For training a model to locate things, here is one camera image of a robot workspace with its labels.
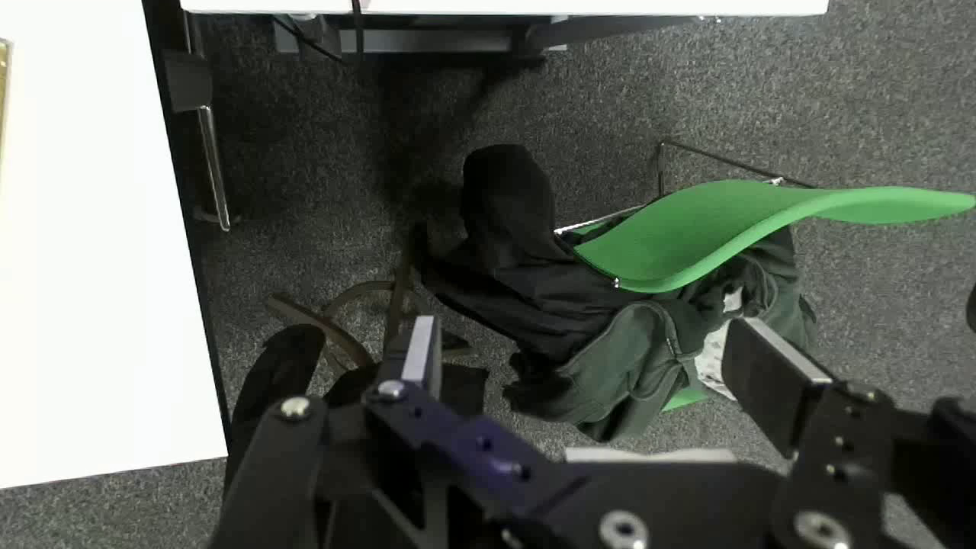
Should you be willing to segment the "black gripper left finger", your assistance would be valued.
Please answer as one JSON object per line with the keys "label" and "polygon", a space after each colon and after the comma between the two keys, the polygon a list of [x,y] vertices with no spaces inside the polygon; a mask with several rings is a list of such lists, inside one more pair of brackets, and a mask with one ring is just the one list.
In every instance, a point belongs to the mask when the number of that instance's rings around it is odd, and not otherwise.
{"label": "black gripper left finger", "polygon": [[441,323],[436,314],[411,321],[403,350],[394,350],[382,367],[375,385],[365,390],[375,402],[403,402],[408,393],[441,393]]}

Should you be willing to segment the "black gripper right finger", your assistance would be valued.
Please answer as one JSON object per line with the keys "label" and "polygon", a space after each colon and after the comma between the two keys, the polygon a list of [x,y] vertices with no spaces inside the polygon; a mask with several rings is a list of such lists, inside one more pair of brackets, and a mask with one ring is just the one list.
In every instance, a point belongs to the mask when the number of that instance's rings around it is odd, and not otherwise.
{"label": "black gripper right finger", "polygon": [[806,414],[834,374],[761,317],[729,323],[723,380],[767,440],[794,453]]}

